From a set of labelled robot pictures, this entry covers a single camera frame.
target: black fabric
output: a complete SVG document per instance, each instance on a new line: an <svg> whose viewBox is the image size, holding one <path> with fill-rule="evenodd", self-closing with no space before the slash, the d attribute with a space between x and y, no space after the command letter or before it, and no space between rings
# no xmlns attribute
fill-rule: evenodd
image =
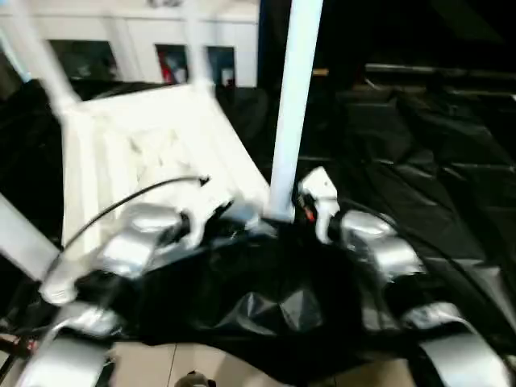
<svg viewBox="0 0 516 387"><path fill-rule="evenodd" d="M73 86L84 99L158 87ZM218 89L217 98L269 179L277 97L237 88ZM333 94L312 82L298 176L324 166L340 195L385 212L455 260L501 267L515 299L515 118L507 99ZM0 136L2 194L58 241L60 128L37 82L2 107ZM428 246L414 246L489 342L514 349L514 333L493 303ZM353 367L372 351L409 353L410 338L364 329L355 270L303 227L282 227L279 239L243 235L135 284L121 311L126 334L150 344L207 343L290 384Z"/></svg>

